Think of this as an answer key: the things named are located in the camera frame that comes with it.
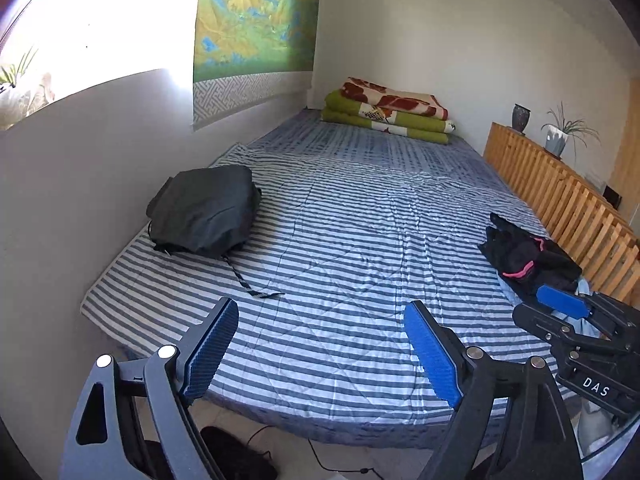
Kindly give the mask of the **black jacket pink stripe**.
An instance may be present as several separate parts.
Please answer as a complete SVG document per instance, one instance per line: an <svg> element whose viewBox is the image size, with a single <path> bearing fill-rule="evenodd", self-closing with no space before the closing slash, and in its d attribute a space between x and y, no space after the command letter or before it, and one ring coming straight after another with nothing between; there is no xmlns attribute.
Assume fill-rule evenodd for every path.
<svg viewBox="0 0 640 480"><path fill-rule="evenodd" d="M522 301L534 301L539 287L576 292L582 268L550 238L528 232L492 212L480 253Z"/></svg>

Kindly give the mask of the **dark navy blue pants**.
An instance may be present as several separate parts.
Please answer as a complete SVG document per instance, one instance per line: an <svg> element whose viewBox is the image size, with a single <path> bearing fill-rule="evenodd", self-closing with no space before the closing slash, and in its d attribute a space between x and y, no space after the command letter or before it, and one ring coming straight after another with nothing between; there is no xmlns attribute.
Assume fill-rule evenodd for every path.
<svg viewBox="0 0 640 480"><path fill-rule="evenodd" d="M247 166L181 171L146 207L148 237L167 255L221 258L248 240L261 200Z"/></svg>

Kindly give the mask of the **window with plants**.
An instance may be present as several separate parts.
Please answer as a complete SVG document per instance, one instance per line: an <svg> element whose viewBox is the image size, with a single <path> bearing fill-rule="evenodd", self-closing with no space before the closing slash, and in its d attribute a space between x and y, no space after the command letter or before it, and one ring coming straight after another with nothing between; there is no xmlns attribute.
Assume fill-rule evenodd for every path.
<svg viewBox="0 0 640 480"><path fill-rule="evenodd" d="M1 127L118 78L161 70L192 92L196 0L29 0L1 41Z"/></svg>

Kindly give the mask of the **dark ceramic vase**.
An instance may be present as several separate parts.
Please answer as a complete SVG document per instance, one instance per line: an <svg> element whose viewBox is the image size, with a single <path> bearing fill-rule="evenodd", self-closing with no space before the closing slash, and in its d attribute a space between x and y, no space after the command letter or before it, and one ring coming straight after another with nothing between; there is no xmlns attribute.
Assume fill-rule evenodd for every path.
<svg viewBox="0 0 640 480"><path fill-rule="evenodd" d="M511 116L511 128L524 133L530 117L530 110L523 105L515 104Z"/></svg>

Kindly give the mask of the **light blue denim jeans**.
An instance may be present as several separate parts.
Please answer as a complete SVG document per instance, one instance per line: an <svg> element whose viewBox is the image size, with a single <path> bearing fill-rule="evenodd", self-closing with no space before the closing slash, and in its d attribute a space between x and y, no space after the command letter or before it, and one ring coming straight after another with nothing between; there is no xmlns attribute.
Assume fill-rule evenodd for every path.
<svg viewBox="0 0 640 480"><path fill-rule="evenodd" d="M498 283L503 295L506 296L512 307L517 307L522 303L521 298L514 292L512 287L498 275ZM545 304L538 306L538 309L544 313L549 313L559 320L570 324L578 335L599 338L600 330L595 328L587 321L588 311L582 300L570 300L567 304L562 304L561 309L550 309Z"/></svg>

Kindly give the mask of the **wooden slatted bed rail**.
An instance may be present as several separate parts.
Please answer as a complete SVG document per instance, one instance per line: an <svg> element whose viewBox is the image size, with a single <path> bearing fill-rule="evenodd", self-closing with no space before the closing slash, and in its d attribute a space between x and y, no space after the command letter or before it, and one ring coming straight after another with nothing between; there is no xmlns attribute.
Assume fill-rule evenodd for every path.
<svg viewBox="0 0 640 480"><path fill-rule="evenodd" d="M516 130L494 122L484 159L582 268L594 292L628 302L639 289L639 242L573 169Z"/></svg>

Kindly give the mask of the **wooden door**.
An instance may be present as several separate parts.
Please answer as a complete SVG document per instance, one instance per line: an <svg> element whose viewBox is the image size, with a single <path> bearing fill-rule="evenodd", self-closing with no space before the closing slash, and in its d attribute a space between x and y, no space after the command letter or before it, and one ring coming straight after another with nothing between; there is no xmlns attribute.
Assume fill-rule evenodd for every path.
<svg viewBox="0 0 640 480"><path fill-rule="evenodd" d="M622 198L618 211L631 223L639 206L640 80L630 82L626 125L608 185Z"/></svg>

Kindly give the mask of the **blue white striped bedspread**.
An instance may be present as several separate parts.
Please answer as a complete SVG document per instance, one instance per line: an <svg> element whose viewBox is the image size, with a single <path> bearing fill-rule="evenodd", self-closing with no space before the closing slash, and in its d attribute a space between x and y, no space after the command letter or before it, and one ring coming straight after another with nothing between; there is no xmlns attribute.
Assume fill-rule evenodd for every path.
<svg viewBox="0 0 640 480"><path fill-rule="evenodd" d="M80 307L147 356L234 299L239 327L208 390L215 403L312 440L427 448L450 408L408 341L409 302L494 359L549 355L514 324L478 249L491 214L537 234L542 225L465 140L412 140L305 110L220 162L247 166L262 190L245 245L227 261L170 256L141 234Z"/></svg>

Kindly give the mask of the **landscape wall hanging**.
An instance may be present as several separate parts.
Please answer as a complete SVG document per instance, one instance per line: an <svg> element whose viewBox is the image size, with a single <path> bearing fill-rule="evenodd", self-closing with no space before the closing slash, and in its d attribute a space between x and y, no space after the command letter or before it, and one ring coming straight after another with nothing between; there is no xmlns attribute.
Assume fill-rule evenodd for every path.
<svg viewBox="0 0 640 480"><path fill-rule="evenodd" d="M319 0L198 0L193 122L311 87Z"/></svg>

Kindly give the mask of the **potted spider plant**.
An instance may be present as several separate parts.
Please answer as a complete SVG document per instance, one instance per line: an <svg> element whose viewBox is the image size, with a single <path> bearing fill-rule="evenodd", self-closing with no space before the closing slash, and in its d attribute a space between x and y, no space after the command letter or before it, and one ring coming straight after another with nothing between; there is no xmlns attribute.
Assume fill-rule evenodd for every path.
<svg viewBox="0 0 640 480"><path fill-rule="evenodd" d="M551 117L540 128L546 133L544 149L557 159L561 159L568 144L574 144L574 154L577 154L577 145L584 148L590 141L601 143L600 132L591 128L582 118L570 119L566 116L563 102L559 102L555 108L548 110Z"/></svg>

